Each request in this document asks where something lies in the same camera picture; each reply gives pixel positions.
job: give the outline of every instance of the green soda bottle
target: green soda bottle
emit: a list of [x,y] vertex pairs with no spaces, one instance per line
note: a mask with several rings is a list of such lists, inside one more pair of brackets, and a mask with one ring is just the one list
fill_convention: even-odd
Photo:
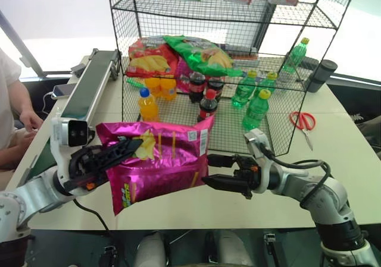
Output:
[[302,42],[291,50],[291,53],[283,66],[283,71],[291,74],[295,72],[295,69],[298,68],[307,53],[307,44],[309,41],[308,38],[303,38]]
[[235,108],[242,108],[249,101],[249,98],[255,90],[256,71],[248,71],[247,77],[241,80],[237,86],[236,93],[232,97],[232,105]]
[[264,89],[269,90],[270,93],[273,94],[273,92],[275,91],[275,81],[277,77],[278,77],[277,73],[268,72],[267,78],[260,81],[257,88],[255,89],[254,97],[256,98],[260,94],[260,91]]
[[261,90],[258,97],[250,101],[246,115],[243,118],[242,125],[245,130],[252,130],[260,126],[262,119],[268,111],[267,99],[271,96],[269,90]]

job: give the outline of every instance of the wire basket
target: wire basket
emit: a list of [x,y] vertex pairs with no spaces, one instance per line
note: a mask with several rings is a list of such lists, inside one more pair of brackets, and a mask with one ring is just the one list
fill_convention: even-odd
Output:
[[[215,43],[259,48],[269,24],[299,26],[300,32],[290,50],[307,27],[334,30],[327,50],[341,25],[351,0],[299,0],[295,7],[271,5],[267,0],[252,0],[249,5],[225,0],[110,0],[118,50],[122,54],[122,70],[128,65],[128,48],[140,37],[180,35],[201,37]],[[236,61],[243,70],[254,69],[265,76],[280,72],[286,56],[259,54],[258,64]],[[278,84],[269,99],[270,109],[259,127],[267,134],[276,155],[288,153],[295,127],[288,115],[300,111],[306,88],[303,81],[314,67],[298,67],[293,80]],[[235,110],[230,98],[239,78],[226,77],[211,132],[209,148],[233,153],[248,153],[243,139],[242,118],[245,108]],[[139,120],[138,89],[123,82],[123,121]],[[174,101],[159,99],[161,121],[193,125],[199,113],[187,95],[179,93]]]

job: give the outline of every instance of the red bottle cap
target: red bottle cap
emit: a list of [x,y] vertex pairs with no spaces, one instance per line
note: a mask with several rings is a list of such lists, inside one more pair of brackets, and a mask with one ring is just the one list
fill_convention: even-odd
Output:
[[207,99],[215,99],[216,98],[216,91],[215,90],[207,90],[207,93],[205,94],[205,98]]

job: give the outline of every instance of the bottle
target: bottle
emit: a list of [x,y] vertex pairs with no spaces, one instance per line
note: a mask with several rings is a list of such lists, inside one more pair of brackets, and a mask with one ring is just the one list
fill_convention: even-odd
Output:
[[205,76],[199,72],[189,75],[189,98],[192,103],[199,102],[204,97]]
[[173,100],[176,93],[176,80],[173,78],[160,79],[161,96],[166,100]]
[[303,38],[302,42],[291,50],[291,53],[289,54],[288,59],[282,68],[282,71],[290,74],[295,72],[295,69],[298,68],[299,64],[302,62],[305,54],[307,53],[307,44],[309,41],[310,40],[308,38]]
[[275,84],[276,84],[276,78],[278,77],[278,74],[275,72],[268,72],[267,78],[264,80],[260,81],[258,84],[257,88],[255,89],[254,92],[254,97],[256,98],[261,90],[269,90],[271,94],[275,91]]
[[216,92],[216,101],[219,102],[222,95],[222,89],[224,87],[224,82],[219,77],[211,77],[208,80],[207,89],[211,89]]
[[160,78],[146,78],[144,83],[152,96],[156,98],[160,96]]
[[232,105],[235,108],[242,108],[249,100],[255,90],[256,71],[249,71],[247,77],[241,80],[237,86],[236,93],[232,97]]
[[217,105],[216,91],[208,89],[205,97],[200,101],[200,114],[198,115],[197,122],[214,115]]
[[262,119],[268,111],[267,99],[271,93],[269,90],[261,90],[258,97],[250,101],[249,107],[246,110],[246,115],[243,118],[242,125],[246,130],[252,130],[260,126]]
[[138,104],[140,106],[140,115],[144,121],[159,121],[159,107],[146,87],[140,89]]

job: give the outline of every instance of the orange juice bottle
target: orange juice bottle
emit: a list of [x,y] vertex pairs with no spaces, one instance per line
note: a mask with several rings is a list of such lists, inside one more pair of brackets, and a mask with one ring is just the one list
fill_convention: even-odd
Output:
[[146,78],[144,80],[146,87],[149,89],[151,95],[156,98],[160,96],[160,79],[159,78]]
[[140,106],[140,115],[144,121],[159,121],[159,107],[146,87],[140,89],[138,104]]
[[176,93],[176,80],[173,78],[160,79],[161,96],[166,100],[173,100]]

